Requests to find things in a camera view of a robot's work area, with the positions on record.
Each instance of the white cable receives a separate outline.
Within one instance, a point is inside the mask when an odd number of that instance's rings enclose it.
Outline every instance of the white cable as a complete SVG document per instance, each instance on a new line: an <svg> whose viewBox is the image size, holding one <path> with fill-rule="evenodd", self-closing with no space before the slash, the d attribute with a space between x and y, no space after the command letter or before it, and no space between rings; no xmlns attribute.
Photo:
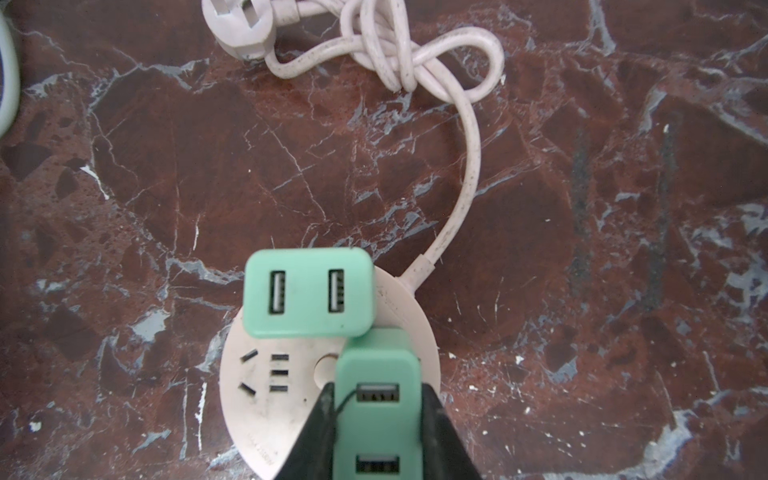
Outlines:
<svg viewBox="0 0 768 480"><path fill-rule="evenodd" d="M262 12L270 0L249 1L253 3L252 8ZM490 31L464 27L441 35L424 46L418 45L410 38L404 0L271 0L273 15L262 15L258 24L240 27L238 38L247 40L238 39L240 43L235 44L226 39L232 38L236 16L228 18L228 13L216 13L211 0L202 2L206 22L219 43L229 53L235 52L233 55L241 58L260 58L247 52L265 51L266 66L277 77L294 78L331 58L352 55L363 67L375 71L390 91L405 89L410 92L420 84L441 101L456 106L467 142L462 189L440 234L399 278L406 289L414 293L435 269L435 263L455 237L475 197L480 175L481 141L472 103L491 93L501 80L504 70L501 42ZM306 18L327 12L339 18L341 36L317 45L288 63L280 63L273 44L275 25L289 25L297 21L296 16ZM271 37L264 34L264 31L271 32ZM485 79L467 91L437 59L458 47L479 48L488 57L489 67Z"/></svg>
<svg viewBox="0 0 768 480"><path fill-rule="evenodd" d="M5 16L0 14L0 55L2 56L2 100L0 101L0 138L13 124L22 94L18 75L18 59L13 45L11 29Z"/></svg>

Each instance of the mint green adapter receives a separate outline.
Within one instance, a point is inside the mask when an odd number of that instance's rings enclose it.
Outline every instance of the mint green adapter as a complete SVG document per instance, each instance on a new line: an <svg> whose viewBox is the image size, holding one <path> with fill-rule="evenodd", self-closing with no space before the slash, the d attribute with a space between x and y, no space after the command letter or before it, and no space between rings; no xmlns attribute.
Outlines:
<svg viewBox="0 0 768 480"><path fill-rule="evenodd" d="M361 336L376 316L373 260L361 248L259 250L243 295L255 338Z"/></svg>
<svg viewBox="0 0 768 480"><path fill-rule="evenodd" d="M336 364L333 480L423 478L422 370L405 330L350 339Z"/></svg>

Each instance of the marble surface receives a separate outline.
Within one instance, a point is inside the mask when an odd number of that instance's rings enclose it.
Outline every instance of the marble surface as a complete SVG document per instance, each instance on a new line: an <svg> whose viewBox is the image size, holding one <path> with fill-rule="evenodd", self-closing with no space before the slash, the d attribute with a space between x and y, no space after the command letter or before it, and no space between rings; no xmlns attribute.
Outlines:
<svg viewBox="0 0 768 480"><path fill-rule="evenodd" d="M458 194L454 110L349 59L241 64L195 1L3 4L24 91L0 145L0 478L252 478L217 388L246 258L353 244L401 273ZM475 204L417 293L480 471L768 478L765 1L408 4L417 41L478 25L507 52ZM444 58L481 78L476 52Z"/></svg>

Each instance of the white extension socket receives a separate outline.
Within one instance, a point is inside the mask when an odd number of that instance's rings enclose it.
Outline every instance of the white extension socket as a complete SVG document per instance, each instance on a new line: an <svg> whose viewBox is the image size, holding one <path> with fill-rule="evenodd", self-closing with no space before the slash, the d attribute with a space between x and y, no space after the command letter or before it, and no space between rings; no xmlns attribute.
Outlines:
<svg viewBox="0 0 768 480"><path fill-rule="evenodd" d="M422 307L392 275L376 267L374 326L410 335L422 381L440 393L437 343ZM254 339L235 317L221 355L219 395L230 437L263 480L273 480L310 415L321 388L333 381L346 339Z"/></svg>

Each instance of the cable strain relief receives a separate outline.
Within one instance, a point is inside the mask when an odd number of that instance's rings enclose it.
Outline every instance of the cable strain relief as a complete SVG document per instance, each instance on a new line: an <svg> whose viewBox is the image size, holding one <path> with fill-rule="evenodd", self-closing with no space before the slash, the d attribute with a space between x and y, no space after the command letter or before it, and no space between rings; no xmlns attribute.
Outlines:
<svg viewBox="0 0 768 480"><path fill-rule="evenodd" d="M413 295L433 271L435 265L422 254L413 260L411 266L397 280Z"/></svg>
<svg viewBox="0 0 768 480"><path fill-rule="evenodd" d="M275 13L275 24L278 27L299 23L299 6L296 0L272 0L272 10Z"/></svg>

